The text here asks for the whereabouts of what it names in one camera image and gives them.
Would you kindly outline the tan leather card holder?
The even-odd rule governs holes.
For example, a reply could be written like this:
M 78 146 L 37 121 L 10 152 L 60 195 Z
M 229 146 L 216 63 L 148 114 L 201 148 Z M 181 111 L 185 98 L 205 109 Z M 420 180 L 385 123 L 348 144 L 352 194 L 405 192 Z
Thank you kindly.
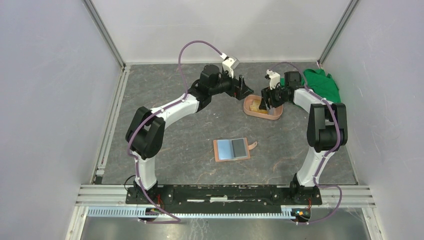
M 250 151 L 257 144 L 257 141 L 249 144 L 246 137 L 216 139 L 213 141 L 214 159 L 217 163 L 250 159 Z

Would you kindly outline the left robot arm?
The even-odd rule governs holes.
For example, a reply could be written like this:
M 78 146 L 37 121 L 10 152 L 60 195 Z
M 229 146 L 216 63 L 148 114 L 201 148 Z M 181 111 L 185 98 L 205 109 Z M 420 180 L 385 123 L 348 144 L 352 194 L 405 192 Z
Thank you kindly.
M 230 76 L 230 72 L 213 64 L 206 65 L 187 93 L 160 107 L 139 107 L 125 135 L 128 155 L 135 161 L 136 184 L 140 187 L 138 197 L 145 204 L 157 198 L 155 156 L 163 145 L 165 130 L 182 118 L 203 110 L 214 95 L 225 93 L 243 100 L 254 93 L 247 86 L 243 75 Z

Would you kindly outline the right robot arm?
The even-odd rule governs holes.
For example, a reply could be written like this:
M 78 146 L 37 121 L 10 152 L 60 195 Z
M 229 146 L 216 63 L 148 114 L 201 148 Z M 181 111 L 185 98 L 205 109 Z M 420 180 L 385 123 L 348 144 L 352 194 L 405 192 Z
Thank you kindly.
M 309 191 L 319 186 L 319 177 L 329 158 L 347 142 L 346 106 L 321 97 L 307 86 L 305 76 L 289 71 L 289 79 L 281 83 L 279 73 L 267 70 L 265 78 L 269 86 L 261 90 L 260 110 L 278 108 L 292 102 L 308 112 L 306 139 L 307 156 L 300 170 L 290 183 L 289 199 L 302 204 L 309 198 Z

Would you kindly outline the pink oval tray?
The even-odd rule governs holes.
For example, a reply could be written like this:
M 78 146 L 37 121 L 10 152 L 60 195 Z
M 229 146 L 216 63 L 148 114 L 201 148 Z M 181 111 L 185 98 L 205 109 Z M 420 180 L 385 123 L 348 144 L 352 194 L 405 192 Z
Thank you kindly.
M 270 110 L 267 110 L 267 113 L 262 113 L 250 110 L 250 106 L 254 103 L 254 101 L 261 102 L 261 97 L 251 94 L 244 99 L 243 111 L 246 115 L 271 121 L 278 120 L 281 117 L 283 113 L 282 105 L 277 108 L 271 108 Z

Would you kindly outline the green cloth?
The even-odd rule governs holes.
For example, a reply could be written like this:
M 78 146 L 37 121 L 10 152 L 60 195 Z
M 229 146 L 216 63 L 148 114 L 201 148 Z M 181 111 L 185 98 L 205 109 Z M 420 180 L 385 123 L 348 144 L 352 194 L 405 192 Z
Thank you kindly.
M 329 102 L 341 103 L 339 88 L 330 73 L 326 73 L 323 69 L 308 68 L 303 71 L 307 80 L 307 86 L 317 95 L 327 99 Z M 274 95 L 284 102 L 294 101 L 295 90 L 303 89 L 305 78 L 298 71 L 287 71 L 280 79 L 278 93 Z

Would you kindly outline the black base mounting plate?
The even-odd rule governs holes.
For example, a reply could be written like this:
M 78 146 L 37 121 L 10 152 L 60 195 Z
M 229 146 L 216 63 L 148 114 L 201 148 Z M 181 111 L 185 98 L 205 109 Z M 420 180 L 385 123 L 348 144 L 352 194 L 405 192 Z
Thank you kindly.
M 322 205 L 319 188 L 293 194 L 290 185 L 156 184 L 144 194 L 135 184 L 128 187 L 125 202 L 144 205 L 153 201 L 171 214 L 271 214 L 279 213 L 282 206 Z

